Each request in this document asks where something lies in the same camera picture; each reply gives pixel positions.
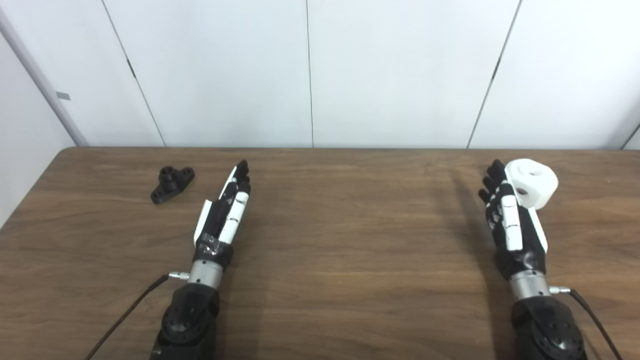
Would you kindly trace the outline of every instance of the black tape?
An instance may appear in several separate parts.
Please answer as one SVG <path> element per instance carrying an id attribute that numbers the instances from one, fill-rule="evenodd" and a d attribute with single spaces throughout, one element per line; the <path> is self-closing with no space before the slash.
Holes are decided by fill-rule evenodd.
<path id="1" fill-rule="evenodd" d="M 234 248 L 231 244 L 219 241 L 210 234 L 202 233 L 196 241 L 196 252 L 193 254 L 193 261 L 213 261 L 222 266 L 225 271 L 231 259 L 234 257 Z"/>

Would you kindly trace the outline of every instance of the robotic arm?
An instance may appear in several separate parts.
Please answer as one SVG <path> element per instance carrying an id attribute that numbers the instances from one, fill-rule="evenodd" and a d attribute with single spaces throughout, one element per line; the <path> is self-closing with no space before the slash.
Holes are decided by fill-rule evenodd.
<path id="1" fill-rule="evenodd" d="M 545 274 L 547 241 L 534 208 L 521 205 L 505 166 L 495 160 L 479 192 L 496 246 L 495 264 L 516 302 L 511 323 L 520 360 L 586 360 L 569 308 L 551 296 Z M 568 289 L 552 288 L 554 293 Z"/>
<path id="2" fill-rule="evenodd" d="M 218 286 L 234 254 L 231 243 L 249 199 L 246 160 L 231 171 L 218 200 L 205 200 L 194 234 L 190 273 L 170 277 L 187 280 L 173 293 L 164 312 L 150 360 L 206 360 L 215 350 Z"/>

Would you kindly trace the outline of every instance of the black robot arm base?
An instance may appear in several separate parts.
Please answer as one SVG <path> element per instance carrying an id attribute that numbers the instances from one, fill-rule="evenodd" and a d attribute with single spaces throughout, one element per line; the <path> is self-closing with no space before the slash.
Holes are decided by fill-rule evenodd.
<path id="1" fill-rule="evenodd" d="M 549 296 L 513 305 L 518 360 L 586 360 L 584 340 L 569 308 Z"/>
<path id="2" fill-rule="evenodd" d="M 211 360 L 216 344 L 218 291 L 189 283 L 173 293 L 150 360 Z"/>

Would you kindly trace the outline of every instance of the silver cylindrical connector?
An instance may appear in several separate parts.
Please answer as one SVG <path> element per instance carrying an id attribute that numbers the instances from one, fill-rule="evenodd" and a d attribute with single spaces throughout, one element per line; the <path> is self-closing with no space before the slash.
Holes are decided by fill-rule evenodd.
<path id="1" fill-rule="evenodd" d="M 187 282 L 195 282 L 217 289 L 222 281 L 222 266 L 213 261 L 196 260 Z"/>
<path id="2" fill-rule="evenodd" d="M 535 296 L 551 296 L 545 274 L 536 270 L 518 272 L 509 278 L 516 300 Z"/>

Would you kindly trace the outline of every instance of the white finger segment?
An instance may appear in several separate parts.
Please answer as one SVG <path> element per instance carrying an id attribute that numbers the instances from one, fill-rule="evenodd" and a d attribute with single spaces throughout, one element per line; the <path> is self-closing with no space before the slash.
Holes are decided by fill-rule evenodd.
<path id="1" fill-rule="evenodd" d="M 234 236 L 236 235 L 236 231 L 240 225 L 240 220 L 242 220 L 242 215 L 248 200 L 249 194 L 245 192 L 239 192 L 236 194 L 236 199 L 234 200 L 233 205 L 231 205 L 229 215 L 227 215 L 225 226 L 222 228 L 222 231 L 220 231 L 220 236 L 218 237 L 219 241 L 231 244 L 234 240 Z"/>
<path id="2" fill-rule="evenodd" d="M 522 250 L 522 230 L 518 215 L 518 200 L 515 195 L 506 195 L 500 201 L 502 226 L 506 235 L 507 250 Z"/>

